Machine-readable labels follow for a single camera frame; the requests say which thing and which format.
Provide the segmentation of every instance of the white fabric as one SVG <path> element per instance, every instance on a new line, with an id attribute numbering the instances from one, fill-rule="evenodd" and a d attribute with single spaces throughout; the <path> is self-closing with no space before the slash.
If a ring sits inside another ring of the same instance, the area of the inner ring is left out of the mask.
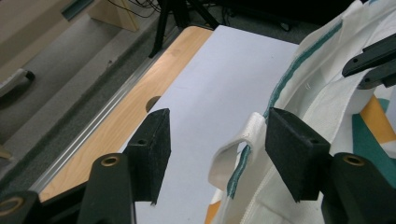
<path id="1" fill-rule="evenodd" d="M 223 203 L 219 209 L 220 216 L 217 217 L 219 223 L 238 223 L 238 220 L 242 219 L 245 210 L 241 207 L 248 206 L 261 179 L 271 168 L 272 163 L 264 150 L 265 130 L 264 117 L 259 113 L 253 113 L 242 131 L 222 147 L 214 157 L 209 182 L 218 189 L 226 190 L 228 180 L 233 174 L 239 144 L 246 142 L 250 146 L 248 164 L 239 178 L 235 197 L 232 199 L 225 193 L 222 195 Z"/>
<path id="2" fill-rule="evenodd" d="M 303 41 L 296 51 L 295 63 L 334 27 L 342 25 L 309 55 L 290 80 L 283 77 L 278 84 L 281 88 L 284 85 L 282 81 L 287 81 L 275 101 L 275 107 L 296 114 L 325 137 L 332 143 L 332 154 L 351 152 L 351 116 L 361 111 L 374 92 L 356 90 L 367 71 L 347 78 L 341 76 L 341 71 L 350 58 L 361 53 L 362 48 L 396 32 L 395 9 L 396 1 L 392 0 L 370 1 L 364 5 L 355 1 L 342 15 Z M 253 134 L 264 136 L 265 131 Z M 265 167 L 264 176 L 248 175 L 246 169 L 236 190 L 235 199 L 238 193 L 246 192 L 244 184 L 261 179 L 248 207 L 223 195 L 221 208 L 212 223 L 323 223 L 322 195 L 315 202 L 295 203 L 268 155 L 265 152 L 262 155 L 261 160 L 253 159 L 248 166 L 255 166 L 252 164 L 254 161 L 260 163 Z M 245 211 L 242 220 L 234 215 L 236 208 Z"/>

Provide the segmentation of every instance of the black cable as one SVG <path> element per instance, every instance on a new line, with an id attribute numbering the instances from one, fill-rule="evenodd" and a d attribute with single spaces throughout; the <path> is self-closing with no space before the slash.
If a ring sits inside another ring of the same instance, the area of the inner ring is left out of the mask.
<path id="1" fill-rule="evenodd" d="M 135 0 L 135 1 L 136 1 L 137 4 L 140 4 L 140 5 L 145 6 L 145 7 L 149 7 L 149 5 L 145 4 L 148 1 L 145 1 L 144 3 L 141 3 L 139 0 Z"/>
<path id="2" fill-rule="evenodd" d="M 128 0 L 128 2 L 130 2 L 130 3 L 132 3 L 132 4 L 134 4 L 134 5 L 136 5 L 136 6 L 139 6 L 139 7 L 142 7 L 142 8 L 151 8 L 151 6 L 145 6 L 145 5 L 143 5 L 143 4 L 141 4 L 141 3 L 139 3 L 138 1 L 136 1 L 136 2 L 133 2 L 132 0 Z"/>
<path id="3" fill-rule="evenodd" d="M 148 2 L 148 4 L 151 5 L 151 7 L 154 8 L 157 12 L 161 13 L 160 4 L 155 5 L 153 3 L 153 0 L 146 0 L 146 2 Z"/>
<path id="4" fill-rule="evenodd" d="M 142 16 L 142 15 L 139 15 L 139 14 L 135 13 L 135 12 L 132 11 L 131 9 L 128 9 L 128 8 L 126 8 L 126 7 L 122 7 L 122 6 L 118 5 L 118 4 L 115 4 L 114 2 L 112 2 L 112 1 L 110 1 L 110 0 L 107 0 L 107 2 L 113 4 L 113 5 L 116 6 L 116 7 L 122 8 L 122 9 L 124 9 L 124 10 L 129 11 L 129 12 L 132 12 L 134 15 L 136 15 L 136 16 L 138 16 L 138 17 L 141 17 L 141 18 L 149 18 L 149 17 L 152 16 L 152 14 L 154 14 L 154 12 L 155 12 L 155 10 L 153 10 L 153 11 L 151 12 L 151 14 L 149 14 L 148 16 Z"/>

